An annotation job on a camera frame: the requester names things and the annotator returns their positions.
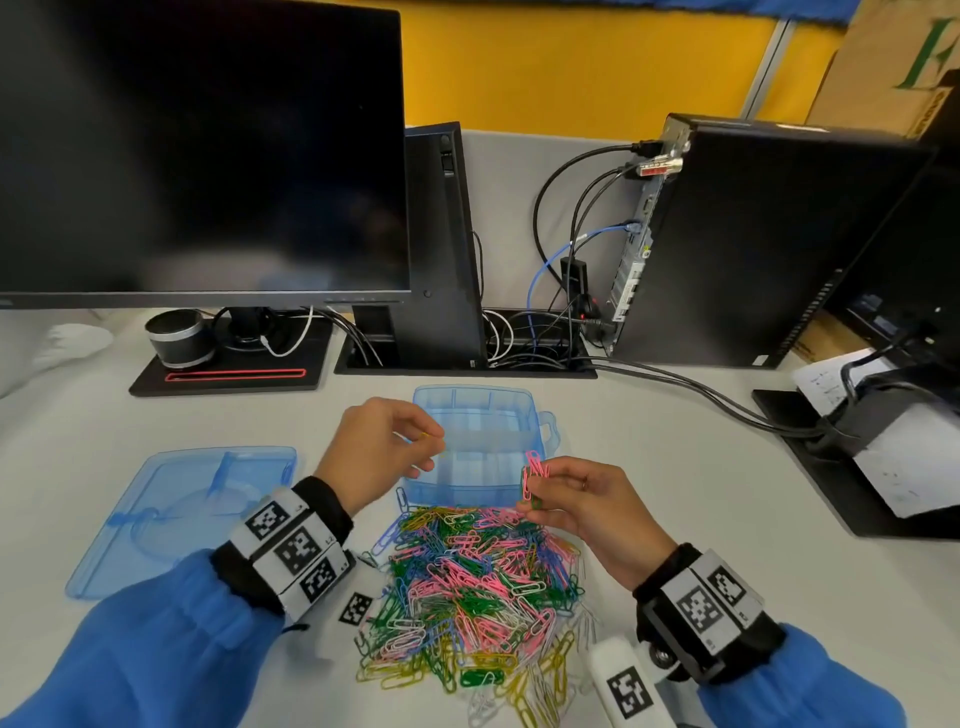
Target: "right hand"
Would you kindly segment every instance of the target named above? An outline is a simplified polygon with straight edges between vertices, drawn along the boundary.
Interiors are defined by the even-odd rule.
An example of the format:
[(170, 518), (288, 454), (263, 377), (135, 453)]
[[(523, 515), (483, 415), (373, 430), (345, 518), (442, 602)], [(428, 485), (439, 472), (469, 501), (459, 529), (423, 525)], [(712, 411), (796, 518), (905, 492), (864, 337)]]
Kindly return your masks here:
[(550, 477), (527, 481), (543, 510), (534, 510), (527, 500), (516, 510), (528, 521), (583, 539), (626, 589), (633, 591), (646, 581), (677, 548), (620, 468), (577, 457), (558, 457), (544, 465), (550, 466)]

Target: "blue plastic box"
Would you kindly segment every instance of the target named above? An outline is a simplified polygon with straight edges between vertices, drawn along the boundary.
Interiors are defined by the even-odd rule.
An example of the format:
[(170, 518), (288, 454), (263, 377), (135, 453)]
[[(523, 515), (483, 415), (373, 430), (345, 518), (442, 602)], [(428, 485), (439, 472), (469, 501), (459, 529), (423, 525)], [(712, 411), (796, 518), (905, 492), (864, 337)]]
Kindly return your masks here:
[[(526, 452), (542, 459), (560, 446), (557, 420), (538, 412), (525, 389), (502, 387), (418, 387), (414, 403), (444, 428), (446, 451), (436, 468), (403, 489), (420, 505), (510, 507), (522, 493), (520, 471)], [(541, 428), (549, 429), (543, 442)]]
[(289, 486), (293, 448), (206, 448), (147, 459), (66, 585), (101, 599), (227, 540), (233, 525), (277, 486)]

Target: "pile of paper clips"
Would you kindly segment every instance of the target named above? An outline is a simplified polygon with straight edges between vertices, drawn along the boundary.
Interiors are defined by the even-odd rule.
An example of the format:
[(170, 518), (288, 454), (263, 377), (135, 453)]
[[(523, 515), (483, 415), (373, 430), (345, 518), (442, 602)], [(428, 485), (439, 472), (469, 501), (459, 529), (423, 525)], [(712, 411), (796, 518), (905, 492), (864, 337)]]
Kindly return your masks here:
[(505, 705), (523, 726), (557, 726), (589, 678), (568, 674), (572, 647), (596, 641), (579, 550), (499, 508), (410, 508), (368, 555), (394, 551), (393, 577), (357, 638), (360, 682), (402, 688), (432, 672), (444, 691), (472, 689), (468, 725)]

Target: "left hand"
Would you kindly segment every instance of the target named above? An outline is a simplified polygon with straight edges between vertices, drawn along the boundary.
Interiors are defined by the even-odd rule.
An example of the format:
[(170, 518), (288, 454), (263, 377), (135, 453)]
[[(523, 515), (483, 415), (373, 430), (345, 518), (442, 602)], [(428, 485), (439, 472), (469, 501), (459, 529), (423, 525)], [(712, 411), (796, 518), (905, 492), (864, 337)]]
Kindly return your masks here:
[(444, 429), (430, 415), (408, 401), (374, 397), (344, 412), (314, 475), (353, 517), (403, 476), (432, 471), (430, 458), (443, 451)]

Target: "wristband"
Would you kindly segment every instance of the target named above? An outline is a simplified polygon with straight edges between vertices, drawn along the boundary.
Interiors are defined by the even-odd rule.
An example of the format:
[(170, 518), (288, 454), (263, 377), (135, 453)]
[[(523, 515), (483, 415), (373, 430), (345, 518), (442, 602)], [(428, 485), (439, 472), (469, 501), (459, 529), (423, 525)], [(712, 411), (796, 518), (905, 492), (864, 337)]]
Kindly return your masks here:
[(768, 662), (786, 635), (763, 612), (760, 596), (716, 553), (694, 558), (699, 552), (684, 546), (673, 560), (677, 570), (658, 570), (656, 588), (637, 588), (637, 635), (672, 652), (698, 683), (730, 682)]
[(333, 532), (307, 502), (277, 488), (234, 526), (230, 543), (296, 621), (349, 569)]

